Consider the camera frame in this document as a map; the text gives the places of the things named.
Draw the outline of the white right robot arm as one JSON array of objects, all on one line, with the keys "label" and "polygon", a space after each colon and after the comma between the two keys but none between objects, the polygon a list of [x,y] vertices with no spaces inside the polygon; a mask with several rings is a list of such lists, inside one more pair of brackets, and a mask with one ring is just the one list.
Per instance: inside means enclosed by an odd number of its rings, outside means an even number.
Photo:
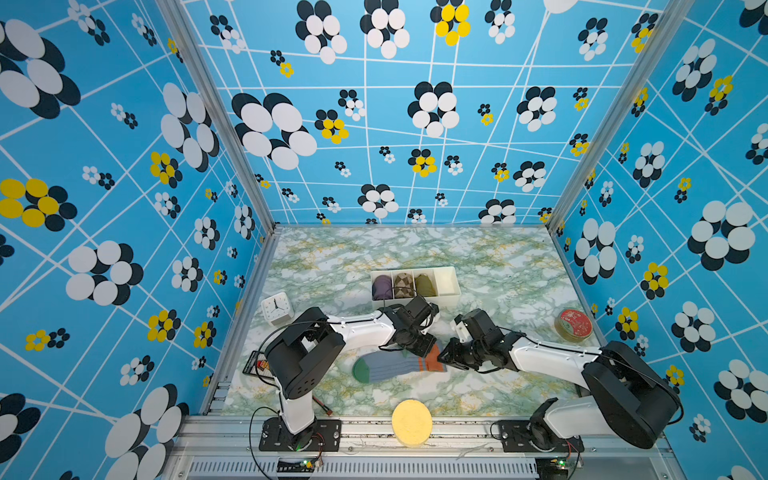
[{"label": "white right robot arm", "polygon": [[455,337],[440,352],[440,363],[483,373],[510,370],[567,381],[586,394],[550,398],[530,417],[530,443],[551,451],[582,436],[613,436],[641,448],[653,447],[665,428],[679,422],[679,394],[628,345],[611,341],[600,348],[545,342],[494,323],[481,309],[454,320]]}]

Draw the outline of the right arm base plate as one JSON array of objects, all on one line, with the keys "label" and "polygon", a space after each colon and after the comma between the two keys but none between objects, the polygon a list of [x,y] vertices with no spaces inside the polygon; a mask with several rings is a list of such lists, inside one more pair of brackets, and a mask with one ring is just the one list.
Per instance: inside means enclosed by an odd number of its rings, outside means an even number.
[{"label": "right arm base plate", "polygon": [[546,425],[527,420],[498,420],[492,423],[490,435],[502,444],[506,453],[565,453],[584,451],[579,437],[557,437]]}]

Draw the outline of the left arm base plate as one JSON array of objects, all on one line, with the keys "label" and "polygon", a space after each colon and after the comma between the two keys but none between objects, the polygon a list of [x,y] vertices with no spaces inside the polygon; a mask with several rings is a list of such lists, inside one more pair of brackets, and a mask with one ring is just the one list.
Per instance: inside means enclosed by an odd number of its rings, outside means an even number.
[{"label": "left arm base plate", "polygon": [[318,419],[299,433],[291,433],[280,417],[267,419],[262,425],[258,449],[263,452],[337,452],[342,422]]}]

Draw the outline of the grey blue striped sock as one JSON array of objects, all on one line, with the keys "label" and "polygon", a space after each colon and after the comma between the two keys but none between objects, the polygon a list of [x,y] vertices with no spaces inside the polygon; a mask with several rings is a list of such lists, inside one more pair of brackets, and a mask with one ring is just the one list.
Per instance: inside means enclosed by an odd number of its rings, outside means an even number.
[{"label": "grey blue striped sock", "polygon": [[359,357],[352,376],[362,384],[379,383],[416,372],[442,373],[447,367],[438,361],[439,347],[434,345],[426,357],[408,351],[376,351]]}]

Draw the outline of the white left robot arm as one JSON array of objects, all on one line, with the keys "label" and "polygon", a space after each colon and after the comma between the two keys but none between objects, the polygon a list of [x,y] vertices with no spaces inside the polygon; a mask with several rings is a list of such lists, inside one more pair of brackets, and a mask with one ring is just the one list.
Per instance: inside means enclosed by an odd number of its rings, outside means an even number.
[{"label": "white left robot arm", "polygon": [[279,418],[292,436],[315,432],[313,389],[346,351],[376,348],[426,357],[436,343],[429,332],[439,306],[417,296],[408,303],[382,306],[367,315],[336,317],[312,307],[274,331],[259,352],[278,390]]}]

